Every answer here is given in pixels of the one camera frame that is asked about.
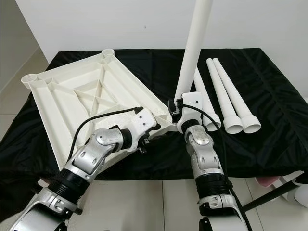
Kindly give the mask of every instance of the tiled floor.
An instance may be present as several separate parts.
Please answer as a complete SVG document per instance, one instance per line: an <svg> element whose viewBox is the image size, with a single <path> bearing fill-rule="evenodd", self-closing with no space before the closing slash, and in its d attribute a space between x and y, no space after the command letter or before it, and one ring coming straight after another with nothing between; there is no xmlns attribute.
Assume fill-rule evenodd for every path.
<svg viewBox="0 0 308 231"><path fill-rule="evenodd" d="M38 52L19 75L39 73L46 67L45 58ZM18 81L0 102L0 140L28 94L29 90ZM254 179L231 180L243 204L270 190L257 185ZM96 181L82 201L82 216L71 218L69 230L198 230L197 201L193 180ZM247 216L254 231L306 231L308 227L308 209L294 206L283 198L252 209ZM0 224L0 231L8 230L13 220Z"/></svg>

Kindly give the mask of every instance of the black cloth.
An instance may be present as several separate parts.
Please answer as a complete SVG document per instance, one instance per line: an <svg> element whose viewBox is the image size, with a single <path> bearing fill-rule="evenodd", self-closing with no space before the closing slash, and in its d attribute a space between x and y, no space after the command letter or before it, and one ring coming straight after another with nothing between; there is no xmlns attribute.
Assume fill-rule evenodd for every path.
<svg viewBox="0 0 308 231"><path fill-rule="evenodd" d="M59 52L48 70L98 53ZM184 50L117 50L115 54L163 103L173 99ZM207 58L214 57L219 58L262 124L261 130L254 134L230 135L223 129L229 176L279 176L308 169L308 105L298 91L261 49L202 50L198 68L221 120L222 113L205 63ZM218 132L209 134L221 155ZM183 135L169 132L153 140L147 150L146 154L136 152L125 158L100 174L97 180L192 178ZM1 191L8 193L12 179L48 179L56 172L58 167L52 148L30 94L0 143Z"/></svg>

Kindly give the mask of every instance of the white wall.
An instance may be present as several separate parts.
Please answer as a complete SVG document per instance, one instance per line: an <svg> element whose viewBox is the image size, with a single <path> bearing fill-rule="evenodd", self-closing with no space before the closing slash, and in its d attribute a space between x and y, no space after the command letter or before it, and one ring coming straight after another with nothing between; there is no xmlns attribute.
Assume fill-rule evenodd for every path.
<svg viewBox="0 0 308 231"><path fill-rule="evenodd" d="M0 93L38 48L14 0L0 0Z"/></svg>
<svg viewBox="0 0 308 231"><path fill-rule="evenodd" d="M47 60L58 51L185 48L193 0L17 0ZM307 0L215 0L204 48L260 47L308 96Z"/></svg>

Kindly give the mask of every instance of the black cable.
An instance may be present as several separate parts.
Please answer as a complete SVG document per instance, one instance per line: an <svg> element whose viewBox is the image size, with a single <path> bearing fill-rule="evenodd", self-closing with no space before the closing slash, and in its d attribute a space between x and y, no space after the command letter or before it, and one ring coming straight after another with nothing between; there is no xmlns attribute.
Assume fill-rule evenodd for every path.
<svg viewBox="0 0 308 231"><path fill-rule="evenodd" d="M238 206L238 208L239 208L239 210L240 210L240 213L242 214L242 217L243 217L243 219L245 220L245 223L246 223L246 226L247 226L248 230L249 230L249 231L252 231L252 228L251 228L251 226L250 226L249 220L248 220L248 218L247 218L247 216L246 216L246 213L245 213L244 210L243 210L243 206L242 206L242 204L241 204L239 198L238 198L237 195L235 194L235 192L234 192L234 190L233 190L233 188L232 188L232 184L229 183L228 170L227 170L226 144L225 144L225 140L224 140L224 138L223 138L223 133L222 133L220 127L219 127L218 124L213 120L212 117L210 117L207 113L205 113L204 111L200 110L199 108L194 107L194 106L190 106L190 105L187 105L187 104L183 104L182 106L183 106L183 107L187 107L187 108L191 108L191 109L193 109L193 110L196 110L196 111L200 112L201 114L203 114L204 116L206 116L206 117L214 124L214 126L217 128L217 130L219 131L219 133L220 133L220 135L221 135L222 147L223 147L223 160L224 160L223 162L224 162L224 163L223 163L222 168L223 168L223 171L224 171L224 174L225 174L225 178L226 178L226 181L227 181L228 184L229 184L229 190L230 190L232 196L234 196L235 201L236 201L236 203L237 203L237 206Z"/></svg>
<svg viewBox="0 0 308 231"><path fill-rule="evenodd" d="M116 111L116 112L109 112L109 113L106 113L106 114L101 114L101 115L96 115L96 116L93 116L85 121L83 121L80 126L77 128L77 131L74 135L74 138L73 138L73 142L72 142L72 146L71 146L71 150L69 152L69 155L68 155L68 159L66 162L69 161L70 158L72 158L73 156L73 151L74 151L74 147L75 147L75 143L76 143L76 140L77 140L77 136L80 132L80 130L82 129L82 127L88 123L89 121L91 120L94 120L94 119L98 119L98 118L102 118L102 117L105 117L105 116L111 116L111 115L115 115L115 114L119 114L119 113L125 113L125 112L130 112L130 111L135 111L135 113L138 113L140 110L142 110L143 107L133 107L133 108L130 108L130 109L126 109L126 110L121 110L121 111Z"/></svg>

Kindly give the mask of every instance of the white plastic table top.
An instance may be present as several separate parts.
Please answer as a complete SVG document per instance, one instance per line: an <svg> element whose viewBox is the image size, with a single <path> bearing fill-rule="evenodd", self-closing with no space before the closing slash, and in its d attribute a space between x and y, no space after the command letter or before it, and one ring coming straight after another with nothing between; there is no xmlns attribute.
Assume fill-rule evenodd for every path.
<svg viewBox="0 0 308 231"><path fill-rule="evenodd" d="M161 125L159 130L150 132L150 138L176 131L168 120L168 108L115 57L112 49L40 74L26 75L21 81L33 93L59 169L66 163L78 126L95 115L142 106ZM79 133L75 151L94 130L114 125L121 128L133 115L118 114L87 123ZM111 154L103 170L128 155L125 151Z"/></svg>

